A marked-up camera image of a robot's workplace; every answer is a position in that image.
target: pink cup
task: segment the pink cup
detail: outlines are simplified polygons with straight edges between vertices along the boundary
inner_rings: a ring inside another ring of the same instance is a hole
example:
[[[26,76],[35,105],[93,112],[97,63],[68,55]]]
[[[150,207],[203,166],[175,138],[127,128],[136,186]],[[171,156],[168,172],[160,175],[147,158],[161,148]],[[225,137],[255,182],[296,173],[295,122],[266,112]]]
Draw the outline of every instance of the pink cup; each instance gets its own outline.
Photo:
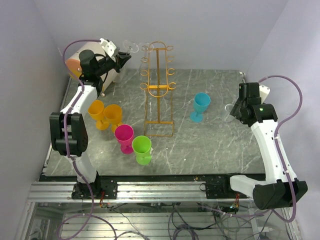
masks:
[[[121,152],[124,154],[132,154],[132,141],[134,140],[134,130],[130,125],[123,124],[118,126],[114,132],[115,138],[121,144]]]

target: cup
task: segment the cup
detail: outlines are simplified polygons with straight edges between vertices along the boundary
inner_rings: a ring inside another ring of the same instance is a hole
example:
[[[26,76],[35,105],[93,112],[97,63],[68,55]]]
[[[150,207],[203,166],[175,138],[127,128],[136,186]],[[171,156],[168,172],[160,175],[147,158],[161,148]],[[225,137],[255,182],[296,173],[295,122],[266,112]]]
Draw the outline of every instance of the cup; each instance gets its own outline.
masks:
[[[88,109],[88,113],[93,120],[96,120],[95,127],[99,130],[106,130],[109,127],[109,122],[104,115],[104,103],[100,100],[94,100]]]
[[[134,130],[130,125],[123,124],[116,128],[114,132],[115,138],[120,143],[121,152],[124,154],[132,154],[132,141],[134,140]]]
[[[146,136],[137,136],[132,142],[135,159],[140,165],[147,165],[151,161],[151,140]]]
[[[111,130],[113,133],[116,131],[116,128],[118,126],[123,124],[121,122],[122,121],[122,109],[119,105],[111,104],[111,105],[107,106],[104,109],[103,114],[104,114],[106,120],[110,124],[112,124]]]
[[[227,104],[224,106],[223,110],[221,111],[221,115],[220,118],[222,121],[229,123],[231,122],[233,119],[235,119],[234,116],[230,115],[230,112],[232,110],[232,108],[234,107],[233,104]]]
[[[204,119],[202,113],[207,110],[211,99],[208,94],[199,92],[195,95],[193,101],[194,111],[190,114],[190,119],[195,123],[200,123]]]

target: gray marble table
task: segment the gray marble table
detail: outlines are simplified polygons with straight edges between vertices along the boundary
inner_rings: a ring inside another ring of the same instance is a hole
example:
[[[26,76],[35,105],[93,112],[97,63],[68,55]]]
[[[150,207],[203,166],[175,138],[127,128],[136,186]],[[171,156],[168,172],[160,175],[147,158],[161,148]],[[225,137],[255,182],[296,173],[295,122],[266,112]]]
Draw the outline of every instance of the gray marble table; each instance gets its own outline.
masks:
[[[156,81],[156,72],[151,74]],[[118,104],[122,107],[123,120],[134,129],[135,136],[144,134],[145,91],[140,83],[145,77],[137,70],[127,70],[119,83],[112,83],[99,97],[105,107]],[[89,137],[88,155],[100,175],[169,175],[169,174],[225,174],[264,173],[264,164],[257,141],[250,128],[234,120],[229,123],[219,118],[226,104],[238,97],[241,78],[234,70],[184,70],[176,69],[169,76],[169,82],[176,82],[173,91],[174,135],[172,137],[150,137],[152,160],[142,166],[135,155],[122,154],[120,145],[109,127],[100,131],[95,121],[86,114],[84,122]],[[77,90],[77,82],[72,81],[66,96],[67,104]],[[189,115],[193,111],[196,93],[205,92],[211,103],[204,113],[203,122],[194,123]],[[170,116],[169,94],[161,101],[164,119]],[[157,101],[148,101],[148,118],[157,117]],[[170,132],[170,126],[150,125],[148,131]],[[52,151],[46,169],[47,176],[75,176],[70,163],[57,151]]]

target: yellow cup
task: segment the yellow cup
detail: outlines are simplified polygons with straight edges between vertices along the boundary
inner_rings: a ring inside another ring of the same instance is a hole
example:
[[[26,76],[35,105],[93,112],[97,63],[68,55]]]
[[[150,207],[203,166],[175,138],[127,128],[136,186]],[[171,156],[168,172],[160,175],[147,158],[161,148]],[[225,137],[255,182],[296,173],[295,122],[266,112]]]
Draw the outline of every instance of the yellow cup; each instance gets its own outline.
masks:
[[[111,130],[114,133],[116,128],[123,123],[122,121],[122,109],[119,105],[111,104],[107,106],[103,111],[106,120],[112,124]]]
[[[109,122],[104,115],[104,103],[100,100],[95,100],[88,109],[88,113],[93,120],[96,120],[95,127],[99,130],[106,130],[109,127]]]

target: white wall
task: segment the white wall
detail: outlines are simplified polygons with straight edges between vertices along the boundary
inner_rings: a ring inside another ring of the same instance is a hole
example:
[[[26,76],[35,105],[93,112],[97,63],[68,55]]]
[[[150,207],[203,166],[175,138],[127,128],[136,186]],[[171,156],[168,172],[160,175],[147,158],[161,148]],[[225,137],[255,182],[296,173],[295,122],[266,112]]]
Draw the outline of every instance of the white wall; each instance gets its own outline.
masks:
[[[163,41],[170,67],[246,70],[288,0],[35,0],[57,45]],[[141,54],[128,62],[138,68]]]
[[[12,240],[48,151],[66,71],[37,7],[0,0],[0,239]]]
[[[297,204],[297,219],[304,239],[319,239],[320,208],[320,1],[290,0],[247,72],[248,80],[267,75],[286,75],[303,92],[300,113],[280,130],[288,158],[309,190]],[[267,102],[279,118],[289,116],[298,105],[298,94],[285,80],[269,79]]]

